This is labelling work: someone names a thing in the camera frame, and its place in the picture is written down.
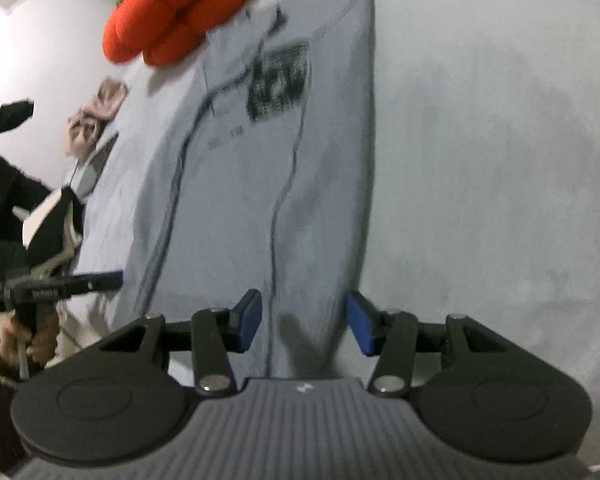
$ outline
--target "gray garment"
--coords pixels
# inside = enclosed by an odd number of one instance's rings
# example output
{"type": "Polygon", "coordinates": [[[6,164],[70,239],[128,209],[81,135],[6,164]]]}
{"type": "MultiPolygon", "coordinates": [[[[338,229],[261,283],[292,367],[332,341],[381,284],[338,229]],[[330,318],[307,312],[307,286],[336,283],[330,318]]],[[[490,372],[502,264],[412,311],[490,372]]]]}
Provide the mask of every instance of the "gray garment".
{"type": "Polygon", "coordinates": [[[196,78],[144,183],[112,328],[257,288],[237,379],[336,375],[370,199],[372,0],[245,11],[209,37],[196,78]]]}

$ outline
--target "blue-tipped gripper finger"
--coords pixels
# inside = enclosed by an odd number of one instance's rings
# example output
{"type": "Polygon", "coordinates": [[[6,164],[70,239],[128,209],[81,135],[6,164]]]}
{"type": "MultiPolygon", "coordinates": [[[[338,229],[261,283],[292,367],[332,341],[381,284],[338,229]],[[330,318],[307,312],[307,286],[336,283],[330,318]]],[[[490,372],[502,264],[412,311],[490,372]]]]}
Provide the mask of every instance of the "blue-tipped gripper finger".
{"type": "Polygon", "coordinates": [[[256,337],[262,322],[262,294],[259,290],[249,290],[234,308],[238,314],[238,346],[240,352],[246,352],[256,337]]]}
{"type": "Polygon", "coordinates": [[[347,324],[351,328],[360,351],[367,357],[376,355],[374,325],[377,311],[359,292],[345,296],[347,324]]]}

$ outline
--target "person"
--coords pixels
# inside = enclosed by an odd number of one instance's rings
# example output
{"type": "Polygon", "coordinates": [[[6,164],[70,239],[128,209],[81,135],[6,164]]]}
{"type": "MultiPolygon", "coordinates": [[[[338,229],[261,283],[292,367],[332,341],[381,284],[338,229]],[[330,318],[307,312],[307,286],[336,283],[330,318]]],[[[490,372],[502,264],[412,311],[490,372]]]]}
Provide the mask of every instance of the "person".
{"type": "MultiPolygon", "coordinates": [[[[0,134],[16,129],[33,115],[31,101],[18,101],[0,107],[0,134]]],[[[13,214],[18,206],[32,211],[49,195],[50,189],[34,180],[0,156],[0,240],[22,240],[22,221],[13,214]]]]}
{"type": "Polygon", "coordinates": [[[27,354],[33,363],[29,371],[35,374],[56,355],[60,332],[58,314],[47,317],[35,337],[22,326],[15,316],[5,316],[0,328],[0,473],[15,467],[26,452],[13,427],[10,414],[11,400],[20,381],[18,341],[29,343],[27,354]]]}

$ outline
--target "white fabric surface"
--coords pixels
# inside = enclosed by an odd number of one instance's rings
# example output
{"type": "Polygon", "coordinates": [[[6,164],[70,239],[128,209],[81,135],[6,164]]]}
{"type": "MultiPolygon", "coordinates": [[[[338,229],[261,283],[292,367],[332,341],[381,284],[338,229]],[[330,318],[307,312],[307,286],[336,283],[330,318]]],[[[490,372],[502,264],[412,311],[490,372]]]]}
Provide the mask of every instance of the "white fabric surface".
{"type": "MultiPolygon", "coordinates": [[[[572,374],[594,400],[582,457],[600,463],[600,0],[376,0],[376,35],[362,292],[423,320],[465,312],[572,374]]],[[[89,270],[123,266],[165,96],[184,85],[149,100],[162,76],[134,70],[145,88],[116,120],[129,133],[109,163],[125,171],[98,186],[89,270]]],[[[71,310],[97,323],[105,303],[71,310]]],[[[341,350],[343,373],[367,377],[350,337],[341,350]]]]}

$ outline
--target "plush carrot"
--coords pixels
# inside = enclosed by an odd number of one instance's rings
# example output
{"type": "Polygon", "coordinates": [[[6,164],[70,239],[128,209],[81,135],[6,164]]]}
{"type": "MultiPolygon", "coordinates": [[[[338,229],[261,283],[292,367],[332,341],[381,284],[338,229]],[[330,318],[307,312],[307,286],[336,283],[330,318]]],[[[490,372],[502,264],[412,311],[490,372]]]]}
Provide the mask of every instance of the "plush carrot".
{"type": "Polygon", "coordinates": [[[105,27],[102,49],[111,62],[163,66],[183,59],[204,35],[227,22],[244,0],[122,0],[105,27]]]}

